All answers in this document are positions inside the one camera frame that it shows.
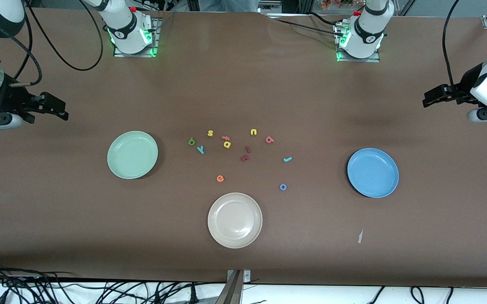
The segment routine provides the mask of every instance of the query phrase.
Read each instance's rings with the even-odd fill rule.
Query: plate
[[[148,173],[159,156],[157,143],[148,133],[130,131],[120,135],[108,148],[108,167],[122,179],[137,179]]]
[[[258,237],[262,229],[262,211],[249,195],[228,193],[211,206],[208,228],[222,246],[243,248]]]
[[[386,152],[365,148],[355,152],[348,161],[348,179],[354,188],[369,198],[384,198],[394,192],[399,171]]]

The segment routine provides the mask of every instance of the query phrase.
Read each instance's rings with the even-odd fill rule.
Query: green led light
[[[150,44],[151,43],[151,36],[149,35],[149,33],[147,31],[144,31],[144,30],[141,30],[140,33],[142,35],[142,38],[144,39],[144,42],[146,44]]]
[[[149,50],[149,54],[151,55],[151,57],[157,57],[157,50],[159,50],[158,46],[154,46]]]
[[[114,42],[114,37],[112,37],[112,33],[110,33],[110,31],[108,31],[108,35],[110,35],[110,41],[112,41],[112,44],[115,46],[116,43]]]

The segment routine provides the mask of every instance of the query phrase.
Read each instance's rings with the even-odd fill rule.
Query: table
[[[38,15],[71,63],[95,61],[84,11]],[[37,115],[0,131],[0,264],[105,279],[224,281],[226,269],[247,268],[264,283],[487,286],[487,123],[466,120],[470,105],[421,103],[447,82],[443,22],[393,18],[381,63],[364,64],[336,62],[327,35],[263,15],[176,13],[157,58],[113,58],[105,39],[101,63],[83,73],[33,26],[44,78],[29,91],[65,100],[70,119]],[[455,79],[487,58],[479,19],[452,19],[447,38]],[[8,73],[23,55],[0,40]],[[35,77],[29,63],[20,80]],[[160,145],[160,161],[138,180],[106,164],[110,143],[131,130]],[[365,147],[400,168],[387,198],[363,197],[346,177],[348,158]],[[263,212],[261,234],[241,250],[208,232],[211,204],[229,192]]]

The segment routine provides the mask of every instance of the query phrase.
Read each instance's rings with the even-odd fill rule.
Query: blue plate
[[[369,198],[384,198],[394,192],[399,171],[386,152],[365,148],[352,154],[348,161],[348,179],[358,192]]]

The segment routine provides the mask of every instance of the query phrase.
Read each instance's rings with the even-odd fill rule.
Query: green plate
[[[148,173],[159,156],[157,143],[148,133],[130,131],[120,135],[108,149],[108,167],[122,179],[137,179]]]

